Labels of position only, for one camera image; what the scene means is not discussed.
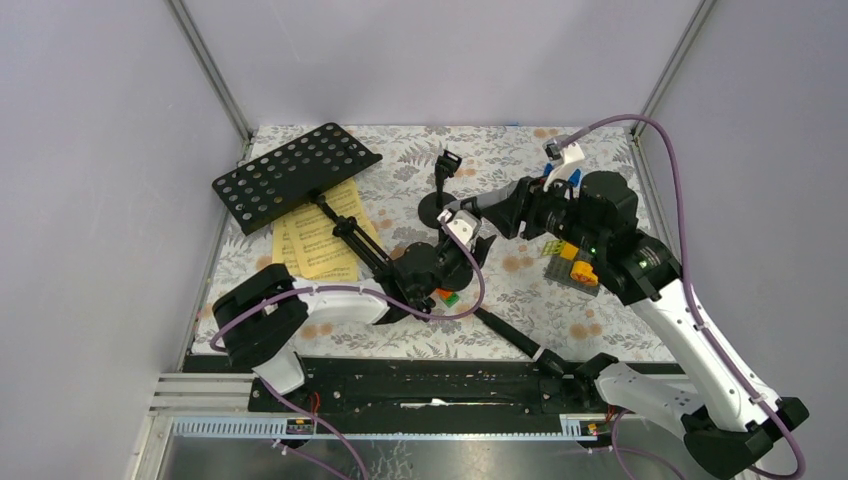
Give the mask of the black microphone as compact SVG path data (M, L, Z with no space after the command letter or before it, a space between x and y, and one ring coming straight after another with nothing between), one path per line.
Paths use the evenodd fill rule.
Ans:
M490 330L516 347L536 365L539 371L554 378L568 375L567 362L552 350L523 334L498 315L480 307L475 316Z

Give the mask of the black music stand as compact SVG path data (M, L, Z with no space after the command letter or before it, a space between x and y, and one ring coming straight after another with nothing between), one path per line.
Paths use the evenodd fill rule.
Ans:
M230 214L209 287L210 301L269 265L272 223L351 179L366 214L364 227L392 246L429 234L417 205L432 189L433 163L445 148L420 126L263 127L247 161L211 187Z

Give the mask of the black round stand base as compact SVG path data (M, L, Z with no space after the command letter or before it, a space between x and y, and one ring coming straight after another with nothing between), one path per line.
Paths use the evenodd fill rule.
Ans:
M444 191L444 186L448 178L454 177L461 163L462 158L447 149L437 157L434 167L435 190L424 196L417 207L418 218L426 227L436 229L439 226L438 215L444 206L456 200Z

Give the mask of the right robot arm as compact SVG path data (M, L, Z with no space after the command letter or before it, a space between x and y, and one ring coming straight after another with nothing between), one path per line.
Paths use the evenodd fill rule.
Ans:
M599 354L575 371L575 402L597 412L629 410L681 439L718 479L751 469L809 412L782 397L741 359L697 300L672 251L637 225L637 194L618 173L586 175L576 195L553 177L525 177L497 191L454 201L502 236L550 234L586 250L599 283L661 339L693 385L677 390Z

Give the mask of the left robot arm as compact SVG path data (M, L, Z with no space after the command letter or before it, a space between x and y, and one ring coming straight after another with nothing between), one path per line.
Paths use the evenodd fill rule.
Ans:
M467 317L482 307L484 262L474 250L452 238L447 245L458 250L461 262L471 268L478 283L478 296L464 311L436 315L391 296L373 279L343 284L307 280L290 274L282 264L272 264L213 305L218 332L209 340L210 347L225 353L232 366L254 373L282 408L299 410L309 401L311 388L301 358L290 345L301 327L314 323L372 326L391 313L447 321Z

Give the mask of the yellow sheet music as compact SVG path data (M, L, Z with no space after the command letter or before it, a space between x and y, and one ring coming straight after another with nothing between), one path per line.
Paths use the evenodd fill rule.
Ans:
M272 224L272 262L283 264L293 276L300 276L300 267L284 219Z
M324 194L339 217L356 218L358 225L380 246L382 243L368 218L357 184L346 180ZM297 276L309 280L355 282L359 277L357 255L333 235L335 223L318 206L303 205L281 218L297 262Z

